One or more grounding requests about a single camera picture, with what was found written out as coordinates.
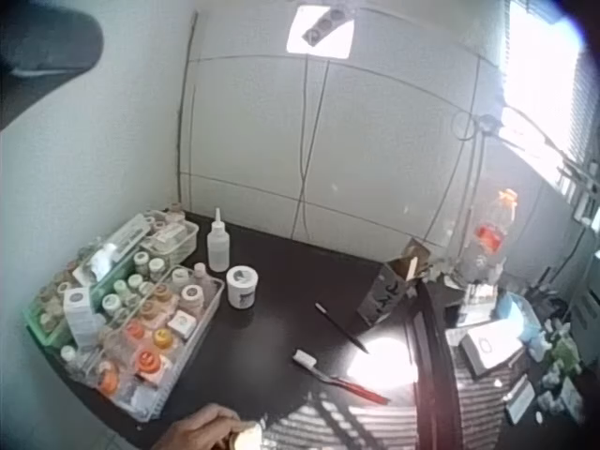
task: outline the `white wall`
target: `white wall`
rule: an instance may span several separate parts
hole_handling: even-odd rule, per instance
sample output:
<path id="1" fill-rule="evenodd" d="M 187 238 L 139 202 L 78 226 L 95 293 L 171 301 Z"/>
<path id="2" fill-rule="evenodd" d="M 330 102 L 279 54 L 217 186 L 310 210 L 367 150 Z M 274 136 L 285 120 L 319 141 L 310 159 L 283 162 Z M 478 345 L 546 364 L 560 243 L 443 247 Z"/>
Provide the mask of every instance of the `white wall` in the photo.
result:
<path id="1" fill-rule="evenodd" d="M 42 359 L 22 311 L 79 246 L 176 199 L 193 0 L 60 4 L 98 19 L 104 53 L 0 134 L 3 448 L 84 449 L 105 431 Z"/>
<path id="2" fill-rule="evenodd" d="M 411 236 L 426 238 L 437 255 L 456 249 L 451 233 L 472 148 L 461 146 L 451 124 L 459 112 L 501 112 L 502 74 L 490 60 L 500 59 L 502 2 L 474 9 L 467 21 L 471 2 L 455 0 L 472 31 L 460 36 L 460 21 L 446 20 L 454 40 L 430 30 L 443 18 L 434 0 L 366 3 L 393 14 L 360 9 L 349 59 L 331 60 L 328 70 L 325 59 L 308 61 L 304 165 L 325 87 L 305 202 L 298 162 L 304 57 L 286 52 L 297 4 L 204 11 L 184 105 L 180 170 L 188 208 L 212 215 L 220 206 L 230 222 L 379 261 L 397 256 Z M 505 268 L 535 280 L 568 253 L 578 225 L 520 157 L 497 142 L 486 149 L 475 214 L 499 189 L 518 192 Z M 571 281 L 562 278 L 566 290 Z"/>

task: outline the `black pen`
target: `black pen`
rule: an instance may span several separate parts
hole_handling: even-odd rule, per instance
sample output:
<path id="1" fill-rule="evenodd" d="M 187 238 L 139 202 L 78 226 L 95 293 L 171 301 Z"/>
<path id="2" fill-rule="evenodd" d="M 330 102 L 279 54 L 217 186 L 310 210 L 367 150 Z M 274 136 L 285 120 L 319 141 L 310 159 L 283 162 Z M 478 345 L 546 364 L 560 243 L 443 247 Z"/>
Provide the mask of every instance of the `black pen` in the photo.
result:
<path id="1" fill-rule="evenodd" d="M 320 303 L 315 303 L 315 308 L 318 309 L 319 312 L 321 312 L 321 314 L 323 316 L 325 316 L 325 319 L 327 319 L 329 322 L 331 322 L 346 338 L 348 338 L 348 340 L 352 344 L 354 344 L 360 350 L 362 350 L 363 352 L 365 352 L 365 353 L 368 354 L 367 347 L 365 347 L 365 345 L 360 340 L 358 340 L 356 337 L 354 337 L 353 335 L 351 335 L 350 333 L 348 333 L 344 329 L 343 326 L 341 326 L 339 323 L 337 323 L 336 321 L 334 321 L 334 319 L 327 312 L 327 309 L 325 309 Z"/>

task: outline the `human hand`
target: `human hand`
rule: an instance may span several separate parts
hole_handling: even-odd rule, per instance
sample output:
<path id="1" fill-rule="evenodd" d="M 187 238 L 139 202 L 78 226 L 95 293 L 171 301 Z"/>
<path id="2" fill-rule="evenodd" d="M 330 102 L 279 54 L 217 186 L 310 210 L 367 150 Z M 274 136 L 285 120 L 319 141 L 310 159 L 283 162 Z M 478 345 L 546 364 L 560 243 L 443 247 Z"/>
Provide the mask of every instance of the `human hand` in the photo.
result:
<path id="1" fill-rule="evenodd" d="M 231 433 L 239 433 L 252 426 L 253 422 L 240 421 L 234 411 L 212 404 L 172 424 L 152 450 L 227 448 Z"/>

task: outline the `toothbrush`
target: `toothbrush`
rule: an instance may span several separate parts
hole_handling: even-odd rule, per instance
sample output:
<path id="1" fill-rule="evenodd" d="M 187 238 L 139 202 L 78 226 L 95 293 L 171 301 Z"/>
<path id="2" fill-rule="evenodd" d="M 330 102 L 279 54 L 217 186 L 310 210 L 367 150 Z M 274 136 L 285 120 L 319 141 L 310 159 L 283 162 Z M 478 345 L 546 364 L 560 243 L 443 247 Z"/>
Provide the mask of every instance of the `toothbrush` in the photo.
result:
<path id="1" fill-rule="evenodd" d="M 360 384 L 356 384 L 354 382 L 348 382 L 346 380 L 342 380 L 339 377 L 331 377 L 317 368 L 315 365 L 317 364 L 317 359 L 313 356 L 309 355 L 306 352 L 303 352 L 300 349 L 296 350 L 296 353 L 292 357 L 293 361 L 308 370 L 312 373 L 316 378 L 321 380 L 323 383 L 331 384 L 334 386 L 342 387 L 353 394 L 356 394 L 359 397 L 366 398 L 367 400 L 373 401 L 380 405 L 387 405 L 390 402 L 389 398 L 380 396 L 372 391 L 369 391 L 365 387 Z"/>

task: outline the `dropper bottle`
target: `dropper bottle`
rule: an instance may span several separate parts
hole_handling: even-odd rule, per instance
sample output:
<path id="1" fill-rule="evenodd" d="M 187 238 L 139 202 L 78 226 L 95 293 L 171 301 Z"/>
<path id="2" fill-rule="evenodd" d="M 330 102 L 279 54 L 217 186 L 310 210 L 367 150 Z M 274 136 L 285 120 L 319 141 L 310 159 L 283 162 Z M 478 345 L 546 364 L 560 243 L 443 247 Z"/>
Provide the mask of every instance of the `dropper bottle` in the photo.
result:
<path id="1" fill-rule="evenodd" d="M 208 266 L 213 272 L 225 272 L 229 269 L 229 235 L 225 223 L 221 221 L 221 212 L 217 208 L 211 232 L 206 237 L 208 247 Z"/>

